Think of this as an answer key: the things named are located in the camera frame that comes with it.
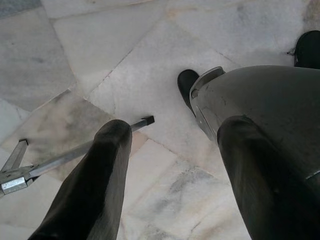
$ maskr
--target metal bar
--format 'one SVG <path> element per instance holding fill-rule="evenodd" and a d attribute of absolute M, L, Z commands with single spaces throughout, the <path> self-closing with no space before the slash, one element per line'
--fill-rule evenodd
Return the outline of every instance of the metal bar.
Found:
<path fill-rule="evenodd" d="M 39 166 L 36 166 L 34 170 L 29 172 L 29 177 L 35 178 L 35 177 L 41 176 L 42 174 L 45 174 L 46 172 L 49 172 L 52 169 L 55 169 L 62 164 L 66 164 L 73 159 L 76 159 L 82 155 L 85 155 L 90 149 L 90 147 L 92 146 L 92 143 L 93 141 L 86 142 L 67 152 L 62 153 L 61 155 L 51 158 L 49 161 L 46 161 L 45 163 L 40 164 Z"/>
<path fill-rule="evenodd" d="M 140 121 L 131 125 L 132 132 L 137 131 L 145 126 L 153 124 L 155 122 L 154 116 L 147 116 L 142 118 Z"/>
<path fill-rule="evenodd" d="M 132 124 L 131 130 L 132 130 L 132 132 L 137 131 L 137 130 L 139 130 L 145 126 L 148 126 L 154 122 L 155 122 L 155 119 L 153 116 L 144 117 L 144 118 L 142 118 L 142 120 Z M 70 151 L 62 153 L 61 155 L 50 159 L 49 161 L 47 161 L 43 164 L 40 164 L 39 166 L 36 166 L 32 171 L 30 171 L 28 179 L 41 176 L 42 174 L 49 172 L 50 170 L 55 169 L 62 164 L 66 164 L 66 163 L 72 161 L 73 159 L 76 159 L 82 155 L 85 155 L 88 152 L 88 150 L 90 149 L 90 147 L 92 146 L 92 143 L 93 143 L 93 141 L 86 142 L 80 146 L 77 146 L 77 147 L 71 149 Z"/>
<path fill-rule="evenodd" d="M 20 140 L 0 172 L 19 168 L 22 158 L 27 150 L 27 146 L 28 142 L 26 139 Z"/>

